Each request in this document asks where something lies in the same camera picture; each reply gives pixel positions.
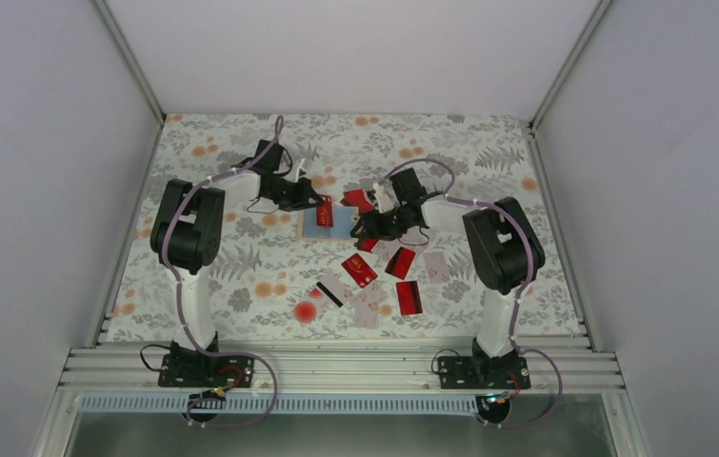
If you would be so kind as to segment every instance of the vent grille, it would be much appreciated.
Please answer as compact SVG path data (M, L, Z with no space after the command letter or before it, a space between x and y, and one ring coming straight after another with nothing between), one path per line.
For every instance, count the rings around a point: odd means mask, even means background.
M187 393L89 392L82 412L185 412ZM194 412L261 413L270 405L269 394L232 393L227 401L209 400ZM476 411L472 395L308 395L280 394L273 414L423 414L462 415Z

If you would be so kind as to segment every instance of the floral pattern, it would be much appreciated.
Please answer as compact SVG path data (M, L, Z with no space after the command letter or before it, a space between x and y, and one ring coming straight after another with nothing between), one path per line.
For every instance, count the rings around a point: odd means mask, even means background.
M140 208L109 336L113 341L168 339L176 328L168 276L150 250L149 237L169 179L197 182L255 153L271 138L273 115L173 114L167 118ZM569 298L547 213L535 180L525 138L511 117L463 115L286 116L281 144L320 193L341 199L346 190L370 189L392 167L415 157L448 163L457 173L451 194L495 201L519 200L547 254L523 301L520 334L572 334L577 318ZM417 164L428 189L442 189L440 167ZM386 262L371 264L385 292L375 304L378 325L358 327L350 305L321 307L313 321L298 322L295 307L308 300L317 280L335 273L354 293L360 289L340 267L356 249L348 242L300 241L299 214L249 212L249 204L225 210L222 244L210 269L210 307L219 335L227 339L408 338L471 336L482 318L484 286L474 273L464 235L430 229L429 243L407 276L418 281L423 314L401 316L396 278ZM267 211L259 204L250 211ZM451 278L431 284L421 252L443 251Z

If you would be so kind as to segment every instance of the glass panel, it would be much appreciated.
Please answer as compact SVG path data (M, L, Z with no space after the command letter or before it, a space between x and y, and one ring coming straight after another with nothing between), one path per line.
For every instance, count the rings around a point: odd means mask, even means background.
M549 396L513 401L509 423L536 417ZM249 419L245 415L216 421ZM555 413L533 427L483 428L475 419L452 416L276 414L240 429L188 427L179 414L80 413L69 455L193 457L409 456L613 456L600 395L565 395Z

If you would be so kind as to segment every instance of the white wall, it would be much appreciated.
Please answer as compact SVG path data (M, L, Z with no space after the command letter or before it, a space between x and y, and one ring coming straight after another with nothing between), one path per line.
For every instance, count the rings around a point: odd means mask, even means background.
M652 453L719 455L719 1L615 2L539 132Z
M89 1L0 0L0 456L94 325L155 133Z
M531 118L597 0L108 0L167 112Z

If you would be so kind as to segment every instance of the red wire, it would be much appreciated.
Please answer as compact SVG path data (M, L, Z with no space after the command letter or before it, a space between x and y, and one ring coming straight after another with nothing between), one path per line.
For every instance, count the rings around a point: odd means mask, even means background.
M515 389L513 390L513 396L510 397L510 398L516 398L516 397L519 396L519 392L520 392L522 389L519 388L519 381L516 380L516 375L515 375L515 374L511 373L510 371L508 371L508 376L510 376L510 379L513 380L513 386L515 387Z
M227 366L227 367L224 367L224 368L220 369L220 370L219 370L219 374L224 374L225 371L233 371L233 372L235 372L236 377L235 377L235 379L233 380L233 387L238 387L238 384L241 383L241 378L244 377L244 371L243 371L241 368L239 368L239 367L237 367L237 366L235 366L235 365L230 365L230 366Z

